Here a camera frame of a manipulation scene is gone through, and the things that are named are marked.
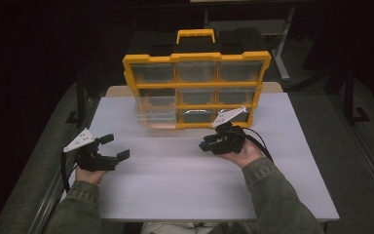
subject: hand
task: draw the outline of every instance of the hand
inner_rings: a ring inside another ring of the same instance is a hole
[[[75,180],[93,183],[97,185],[101,183],[102,177],[106,173],[108,172],[106,171],[90,172],[90,171],[83,170],[78,166],[75,172]]]
[[[244,141],[243,149],[240,153],[227,153],[219,155],[220,158],[232,161],[237,164],[241,169],[250,164],[251,162],[263,158],[262,151],[253,144],[250,140]]]

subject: forearm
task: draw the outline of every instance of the forearm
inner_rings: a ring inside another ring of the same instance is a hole
[[[75,181],[56,208],[48,233],[100,233],[98,193],[97,185]]]
[[[243,168],[243,174],[252,195],[261,234],[322,233],[293,186],[269,159],[250,163]]]

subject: white tabletop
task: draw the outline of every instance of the white tabletop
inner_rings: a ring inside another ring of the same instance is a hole
[[[99,147],[103,156],[131,150],[130,158],[100,185],[102,218],[256,219],[241,169],[199,147],[214,130],[146,130],[133,119],[133,106],[133,97],[103,97],[90,127],[94,137],[114,134],[114,141]],[[338,219],[287,94],[262,94],[252,129],[264,138],[275,164],[314,216]]]

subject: storage compartment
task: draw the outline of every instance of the storage compartment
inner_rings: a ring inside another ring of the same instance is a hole
[[[219,68],[220,81],[256,81],[262,61],[222,61]]]
[[[174,100],[174,97],[139,97],[133,117],[146,128],[174,129],[177,122]]]
[[[182,123],[212,123],[214,121],[214,110],[194,109],[180,110],[180,120]]]
[[[255,87],[218,88],[219,104],[251,104]]]
[[[215,61],[181,61],[175,64],[179,82],[211,82],[215,80]]]
[[[178,89],[179,104],[212,104],[215,88]]]
[[[217,115],[220,113],[229,111],[232,109],[217,109]],[[250,109],[246,108],[244,112],[236,115],[233,119],[231,119],[231,122],[247,122],[248,116],[250,115]]]
[[[142,89],[139,90],[140,97],[144,106],[166,106],[175,107],[175,89]]]
[[[174,80],[172,63],[132,64],[134,78],[139,84],[171,83]]]

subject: organizer handle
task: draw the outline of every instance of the organizer handle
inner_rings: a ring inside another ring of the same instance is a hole
[[[180,42],[181,37],[199,37],[199,36],[211,36],[211,40],[215,43],[214,30],[213,29],[186,29],[178,30],[177,32],[177,44]]]

